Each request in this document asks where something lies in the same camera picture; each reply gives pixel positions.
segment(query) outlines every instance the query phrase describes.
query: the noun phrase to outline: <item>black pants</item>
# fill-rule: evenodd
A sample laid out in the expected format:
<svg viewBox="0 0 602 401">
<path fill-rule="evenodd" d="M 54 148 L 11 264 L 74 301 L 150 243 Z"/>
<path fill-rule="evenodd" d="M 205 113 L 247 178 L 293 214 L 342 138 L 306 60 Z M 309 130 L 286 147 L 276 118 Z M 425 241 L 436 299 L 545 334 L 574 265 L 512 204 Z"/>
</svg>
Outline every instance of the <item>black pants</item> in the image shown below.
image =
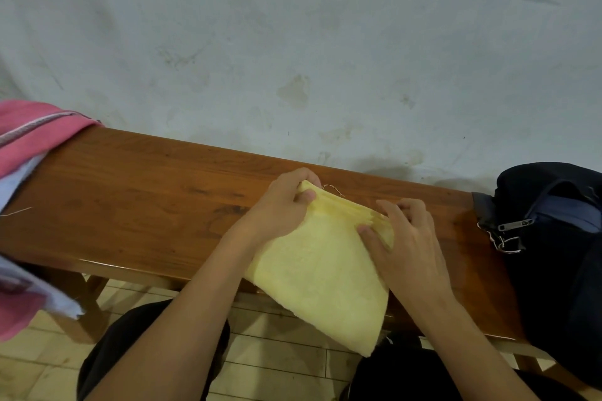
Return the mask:
<svg viewBox="0 0 602 401">
<path fill-rule="evenodd" d="M 151 303 L 124 314 L 113 323 L 84 361 L 77 384 L 77 399 L 82 401 L 138 337 L 155 321 L 171 300 Z M 209 385 L 222 367 L 222 356 L 228 347 L 230 326 L 224 325 L 207 383 L 201 395 L 204 401 Z M 583 400 L 584 398 L 552 379 L 517 371 L 519 376 L 542 400 Z M 433 351 L 420 348 L 416 336 L 391 334 L 357 366 L 342 400 L 374 399 L 445 399 L 461 401 L 450 375 Z"/>
</svg>

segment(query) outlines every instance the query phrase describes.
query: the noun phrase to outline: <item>yellow cloth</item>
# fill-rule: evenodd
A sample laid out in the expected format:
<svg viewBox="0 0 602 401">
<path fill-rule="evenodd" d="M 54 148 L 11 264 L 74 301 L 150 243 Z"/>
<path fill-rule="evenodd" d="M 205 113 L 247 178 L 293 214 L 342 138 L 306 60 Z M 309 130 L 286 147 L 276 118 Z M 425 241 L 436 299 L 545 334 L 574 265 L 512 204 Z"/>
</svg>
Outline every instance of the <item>yellow cloth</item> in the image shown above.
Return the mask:
<svg viewBox="0 0 602 401">
<path fill-rule="evenodd" d="M 388 218 L 308 181 L 316 199 L 301 225 L 268 243 L 245 278 L 297 317 L 365 357 L 374 350 L 387 309 L 388 289 L 356 228 L 372 226 L 389 245 Z"/>
</svg>

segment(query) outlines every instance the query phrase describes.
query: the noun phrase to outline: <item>wall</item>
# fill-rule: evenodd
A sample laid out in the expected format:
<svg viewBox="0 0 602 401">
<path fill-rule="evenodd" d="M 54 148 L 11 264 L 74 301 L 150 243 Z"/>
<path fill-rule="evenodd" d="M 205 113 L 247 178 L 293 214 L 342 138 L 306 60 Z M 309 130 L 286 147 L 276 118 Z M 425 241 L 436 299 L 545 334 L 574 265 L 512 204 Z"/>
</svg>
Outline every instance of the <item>wall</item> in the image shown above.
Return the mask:
<svg viewBox="0 0 602 401">
<path fill-rule="evenodd" d="M 468 190 L 602 170 L 601 0 L 0 0 L 0 96 Z"/>
</svg>

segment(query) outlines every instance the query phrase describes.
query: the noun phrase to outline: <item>pink fabric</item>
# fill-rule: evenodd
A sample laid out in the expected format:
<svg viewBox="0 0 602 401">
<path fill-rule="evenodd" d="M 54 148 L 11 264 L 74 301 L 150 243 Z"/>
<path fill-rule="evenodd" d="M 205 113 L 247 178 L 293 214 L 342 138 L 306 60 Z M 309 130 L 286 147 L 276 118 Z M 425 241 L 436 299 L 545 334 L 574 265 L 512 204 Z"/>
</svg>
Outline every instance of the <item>pink fabric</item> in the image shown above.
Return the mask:
<svg viewBox="0 0 602 401">
<path fill-rule="evenodd" d="M 39 117 L 60 113 L 49 103 L 26 100 L 0 101 L 0 134 L 9 132 Z M 0 148 L 0 178 L 19 168 L 32 157 L 45 153 L 91 124 L 102 125 L 82 115 L 63 116 L 49 121 Z"/>
<path fill-rule="evenodd" d="M 27 328 L 46 297 L 40 293 L 24 291 L 17 294 L 0 291 L 0 341 L 8 341 Z"/>
</svg>

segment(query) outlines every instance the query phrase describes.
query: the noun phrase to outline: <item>floor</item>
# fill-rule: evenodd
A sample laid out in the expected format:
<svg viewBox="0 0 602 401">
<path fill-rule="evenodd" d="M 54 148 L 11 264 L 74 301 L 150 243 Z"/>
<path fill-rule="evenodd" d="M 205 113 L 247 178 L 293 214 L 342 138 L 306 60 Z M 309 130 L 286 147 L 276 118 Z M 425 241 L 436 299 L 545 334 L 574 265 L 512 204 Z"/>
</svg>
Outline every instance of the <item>floor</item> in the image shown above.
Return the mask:
<svg viewBox="0 0 602 401">
<path fill-rule="evenodd" d="M 111 280 L 99 304 L 115 321 L 132 307 L 175 295 Z M 268 301 L 235 301 L 226 363 L 208 400 L 336 399 L 360 356 Z M 38 313 L 26 330 L 0 343 L 0 401 L 73 401 L 78 369 L 92 347 L 74 344 L 46 313 Z M 503 355 L 515 365 L 512 355 Z"/>
</svg>

